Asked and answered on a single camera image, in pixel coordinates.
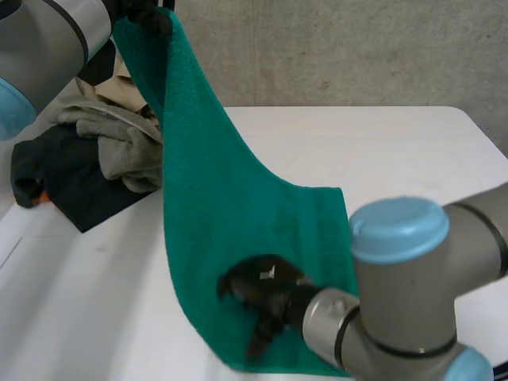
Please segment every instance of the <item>white table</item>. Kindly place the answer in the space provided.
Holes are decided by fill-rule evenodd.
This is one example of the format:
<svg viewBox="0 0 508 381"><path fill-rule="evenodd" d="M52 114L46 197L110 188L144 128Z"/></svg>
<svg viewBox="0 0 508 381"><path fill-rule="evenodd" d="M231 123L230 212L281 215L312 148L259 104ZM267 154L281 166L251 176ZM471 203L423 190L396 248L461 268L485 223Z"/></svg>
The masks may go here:
<svg viewBox="0 0 508 381"><path fill-rule="evenodd" d="M342 187L350 214L386 196L446 203L508 181L508 160L453 108L228 113L274 173ZM176 300L162 213L153 194L82 235L52 205L13 206L0 221L1 380L320 379L243 375L215 358ZM456 303L459 338L493 364L508 359L507 295L502 280Z"/></svg>

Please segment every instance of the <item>gray concrete wall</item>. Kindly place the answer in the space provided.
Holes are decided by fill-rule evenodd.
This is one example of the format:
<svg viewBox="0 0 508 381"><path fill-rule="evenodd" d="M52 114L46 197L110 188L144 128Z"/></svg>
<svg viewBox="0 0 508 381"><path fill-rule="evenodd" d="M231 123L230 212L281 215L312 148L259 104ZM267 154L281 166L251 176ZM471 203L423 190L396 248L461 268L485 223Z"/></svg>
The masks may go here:
<svg viewBox="0 0 508 381"><path fill-rule="evenodd" d="M225 106L446 105L508 154L507 0L177 0Z"/></svg>

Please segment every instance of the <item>towel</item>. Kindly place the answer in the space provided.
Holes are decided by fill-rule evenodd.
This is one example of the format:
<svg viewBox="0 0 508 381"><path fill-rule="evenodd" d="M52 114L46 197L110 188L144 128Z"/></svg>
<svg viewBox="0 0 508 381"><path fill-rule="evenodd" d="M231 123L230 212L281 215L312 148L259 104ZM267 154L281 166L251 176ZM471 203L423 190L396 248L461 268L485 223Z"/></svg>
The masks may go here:
<svg viewBox="0 0 508 381"><path fill-rule="evenodd" d="M121 178L136 193L162 187L162 136L149 120L80 96L61 98L60 105L48 111L48 119L75 124L80 137L98 139L98 160L106 179Z"/></svg>
<svg viewBox="0 0 508 381"><path fill-rule="evenodd" d="M164 232L183 312L235 370L343 375L294 330L276 338L259 364L250 364L244 354L256 312L216 294L219 275L267 253L288 259L317 285L357 294L341 190L297 187L264 167L215 97L178 18L161 12L171 17L172 38L151 37L123 20L114 39L163 124Z"/></svg>

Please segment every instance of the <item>beige cloth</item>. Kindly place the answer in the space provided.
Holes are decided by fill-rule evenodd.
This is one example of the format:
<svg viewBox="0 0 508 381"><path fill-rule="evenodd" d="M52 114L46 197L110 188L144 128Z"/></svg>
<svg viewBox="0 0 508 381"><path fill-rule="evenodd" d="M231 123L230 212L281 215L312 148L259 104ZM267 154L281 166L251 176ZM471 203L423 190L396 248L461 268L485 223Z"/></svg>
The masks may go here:
<svg viewBox="0 0 508 381"><path fill-rule="evenodd" d="M159 126L159 121L150 106L137 89L129 70L120 58L115 58L114 74L105 81L93 87L80 79L76 79L81 94L89 99L119 106L135 114L141 115Z"/></svg>

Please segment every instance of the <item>teal towel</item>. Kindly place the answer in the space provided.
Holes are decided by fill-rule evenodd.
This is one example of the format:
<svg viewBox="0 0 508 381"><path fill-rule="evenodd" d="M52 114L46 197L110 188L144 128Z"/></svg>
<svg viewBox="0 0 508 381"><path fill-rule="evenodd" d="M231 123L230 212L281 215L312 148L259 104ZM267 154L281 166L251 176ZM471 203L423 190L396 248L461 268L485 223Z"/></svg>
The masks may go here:
<svg viewBox="0 0 508 381"><path fill-rule="evenodd" d="M151 37L126 20L117 23L114 39L162 121L164 231L183 312L233 369L342 375L295 331L275 339L260 364L249 364L244 354L256 313L216 295L219 275L266 253L284 256L318 285L356 294L342 192L297 187L264 167L215 97L178 18L161 11L173 21L171 39Z"/></svg>

